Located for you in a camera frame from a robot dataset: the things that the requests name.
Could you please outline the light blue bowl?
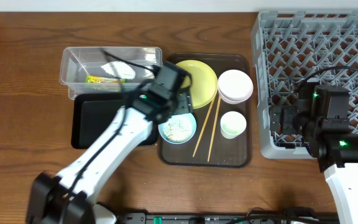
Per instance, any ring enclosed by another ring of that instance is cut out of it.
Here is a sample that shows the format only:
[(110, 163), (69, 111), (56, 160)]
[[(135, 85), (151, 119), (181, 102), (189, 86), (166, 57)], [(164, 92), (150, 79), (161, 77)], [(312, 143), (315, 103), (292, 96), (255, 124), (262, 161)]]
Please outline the light blue bowl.
[(192, 113), (172, 116), (165, 123), (158, 125), (161, 137), (171, 144), (183, 144), (195, 134), (197, 123)]

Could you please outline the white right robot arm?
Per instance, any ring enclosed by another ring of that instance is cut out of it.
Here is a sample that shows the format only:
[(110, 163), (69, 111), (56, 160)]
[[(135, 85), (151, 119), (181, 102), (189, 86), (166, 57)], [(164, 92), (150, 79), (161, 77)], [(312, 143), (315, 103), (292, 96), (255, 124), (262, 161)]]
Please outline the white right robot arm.
[(340, 86), (306, 82), (298, 85), (297, 102), (273, 106), (270, 130), (299, 134), (318, 161), (341, 223), (358, 223), (358, 134), (349, 130), (349, 92)]

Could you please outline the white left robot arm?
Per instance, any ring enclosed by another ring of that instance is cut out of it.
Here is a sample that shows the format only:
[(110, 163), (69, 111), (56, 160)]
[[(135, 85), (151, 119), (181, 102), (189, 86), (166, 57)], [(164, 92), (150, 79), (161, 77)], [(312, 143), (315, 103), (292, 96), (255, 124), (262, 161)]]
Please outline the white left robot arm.
[(166, 122), (187, 91), (191, 74), (166, 62), (124, 94), (124, 105), (94, 143), (69, 166), (51, 177), (40, 173), (30, 191), (26, 223), (116, 223), (112, 211), (97, 203), (105, 183), (123, 160)]

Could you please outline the pale green cup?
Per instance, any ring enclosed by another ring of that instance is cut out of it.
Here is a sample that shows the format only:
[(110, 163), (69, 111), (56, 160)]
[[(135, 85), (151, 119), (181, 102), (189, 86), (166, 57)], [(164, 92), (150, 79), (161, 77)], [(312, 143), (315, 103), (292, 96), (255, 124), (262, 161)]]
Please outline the pale green cup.
[(224, 138), (234, 139), (246, 130), (247, 120), (241, 113), (229, 111), (222, 115), (220, 127)]

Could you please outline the rice food waste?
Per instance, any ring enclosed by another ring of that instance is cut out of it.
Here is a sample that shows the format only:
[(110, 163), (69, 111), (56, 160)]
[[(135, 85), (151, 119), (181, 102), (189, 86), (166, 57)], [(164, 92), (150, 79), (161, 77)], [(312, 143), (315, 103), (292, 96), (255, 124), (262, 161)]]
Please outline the rice food waste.
[(186, 118), (170, 119), (165, 123), (163, 133), (172, 142), (183, 142), (192, 134), (191, 122)]

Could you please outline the white napkin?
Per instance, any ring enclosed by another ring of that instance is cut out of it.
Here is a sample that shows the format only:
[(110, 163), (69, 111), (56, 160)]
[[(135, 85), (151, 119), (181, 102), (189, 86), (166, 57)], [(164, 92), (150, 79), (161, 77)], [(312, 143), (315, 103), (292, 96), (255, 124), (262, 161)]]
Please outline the white napkin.
[(133, 80), (135, 71), (132, 67), (124, 62), (109, 62), (101, 67), (107, 74), (125, 80)]

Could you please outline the green yellow snack wrapper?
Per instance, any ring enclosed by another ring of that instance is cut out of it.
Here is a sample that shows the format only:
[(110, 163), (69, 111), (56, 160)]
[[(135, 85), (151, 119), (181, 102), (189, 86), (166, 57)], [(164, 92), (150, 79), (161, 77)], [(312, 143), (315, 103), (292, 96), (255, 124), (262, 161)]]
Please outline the green yellow snack wrapper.
[(93, 75), (87, 75), (85, 78), (86, 83), (125, 83), (125, 80), (121, 80), (118, 78), (107, 78), (107, 77), (98, 77)]

